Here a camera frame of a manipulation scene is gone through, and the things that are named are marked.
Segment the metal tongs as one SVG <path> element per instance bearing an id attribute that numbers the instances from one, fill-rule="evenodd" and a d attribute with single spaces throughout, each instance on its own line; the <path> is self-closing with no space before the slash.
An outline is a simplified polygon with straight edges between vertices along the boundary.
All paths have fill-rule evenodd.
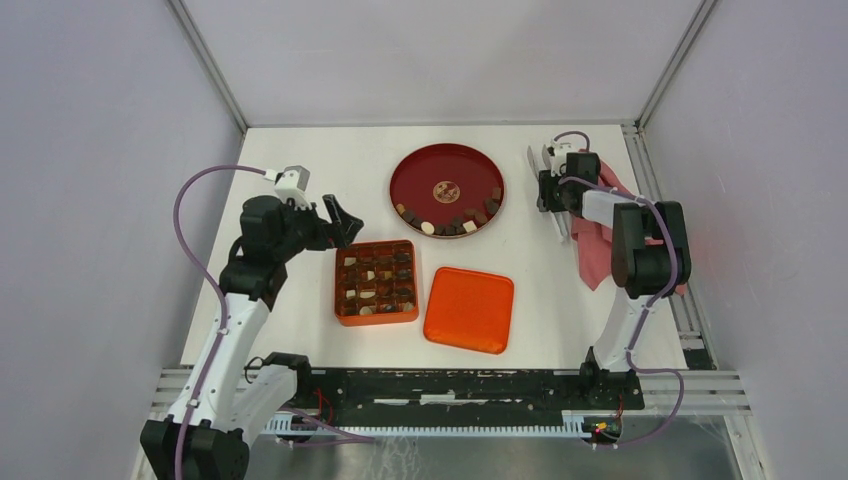
<path id="1" fill-rule="evenodd" d="M 536 194 L 539 194 L 539 173 L 548 166 L 548 163 L 544 161 L 544 157 L 542 154 L 537 154 L 533 151 L 531 146 L 528 146 L 526 149 L 526 157 L 531 170 L 531 175 L 534 182 L 534 190 Z M 542 201 L 540 200 L 540 196 L 537 196 L 536 206 L 538 210 L 541 210 Z M 549 212 L 545 211 L 544 215 L 548 217 L 554 228 L 557 232 L 559 242 L 562 244 L 567 244 L 571 241 L 571 220 L 564 212 Z"/>

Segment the orange chocolate box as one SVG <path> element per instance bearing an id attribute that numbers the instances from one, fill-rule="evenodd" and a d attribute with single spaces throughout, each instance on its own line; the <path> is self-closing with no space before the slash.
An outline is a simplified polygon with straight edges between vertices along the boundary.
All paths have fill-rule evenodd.
<path id="1" fill-rule="evenodd" d="M 346 257 L 357 262 L 344 266 Z M 380 279 L 382 271 L 392 271 L 393 279 Z M 345 291 L 355 289 L 357 297 L 346 299 Z M 361 290 L 375 290 L 370 299 L 359 297 Z M 363 306 L 371 306 L 372 315 L 360 315 Z M 419 317 L 416 251 L 409 240 L 355 243 L 338 249 L 334 266 L 334 313 L 345 327 L 364 327 L 409 323 Z"/>

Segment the round red tray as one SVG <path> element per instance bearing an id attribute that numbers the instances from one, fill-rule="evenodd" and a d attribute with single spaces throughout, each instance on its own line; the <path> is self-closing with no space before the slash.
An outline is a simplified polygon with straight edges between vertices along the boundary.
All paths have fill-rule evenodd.
<path id="1" fill-rule="evenodd" d="M 406 155 L 395 167 L 388 187 L 391 206 L 416 232 L 436 239 L 459 239 L 472 235 L 503 208 L 506 186 L 501 170 L 483 152 L 456 143 L 424 146 Z M 400 216 L 395 206 L 403 204 Z M 467 233 L 466 221 L 477 230 Z M 435 227 L 434 235 L 421 230 L 422 222 Z"/>

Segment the orange box lid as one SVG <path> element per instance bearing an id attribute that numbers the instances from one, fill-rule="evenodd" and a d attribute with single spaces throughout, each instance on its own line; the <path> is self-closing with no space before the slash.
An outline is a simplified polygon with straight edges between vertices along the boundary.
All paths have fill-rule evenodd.
<path id="1" fill-rule="evenodd" d="M 515 286 L 487 272 L 441 267 L 433 278 L 423 324 L 433 343 L 491 355 L 509 342 Z"/>

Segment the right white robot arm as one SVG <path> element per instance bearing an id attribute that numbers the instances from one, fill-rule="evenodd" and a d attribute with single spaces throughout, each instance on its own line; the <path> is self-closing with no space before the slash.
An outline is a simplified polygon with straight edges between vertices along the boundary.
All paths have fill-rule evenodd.
<path id="1" fill-rule="evenodd" d="M 596 370 L 577 382 L 580 400 L 602 408 L 618 393 L 612 373 L 640 372 L 635 353 L 655 305 L 688 282 L 692 272 L 683 206 L 676 201 L 651 201 L 601 183 L 600 157 L 588 151 L 558 150 L 537 173 L 537 206 L 543 213 L 568 213 L 607 229 L 607 264 L 617 292 L 598 340 L 586 364 Z"/>

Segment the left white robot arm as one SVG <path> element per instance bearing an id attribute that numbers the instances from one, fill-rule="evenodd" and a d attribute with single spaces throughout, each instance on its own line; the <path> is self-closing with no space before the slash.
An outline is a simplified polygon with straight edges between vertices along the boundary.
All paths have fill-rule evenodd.
<path id="1" fill-rule="evenodd" d="M 286 264 L 304 251 L 350 246 L 363 229 L 335 196 L 314 204 L 264 195 L 248 199 L 240 236 L 214 282 L 219 308 L 200 356 L 162 420 L 145 423 L 140 443 L 158 479 L 242 479 L 250 449 L 277 410 L 306 405 L 314 394 L 309 360 L 273 352 L 243 392 L 248 354 L 288 278 Z"/>

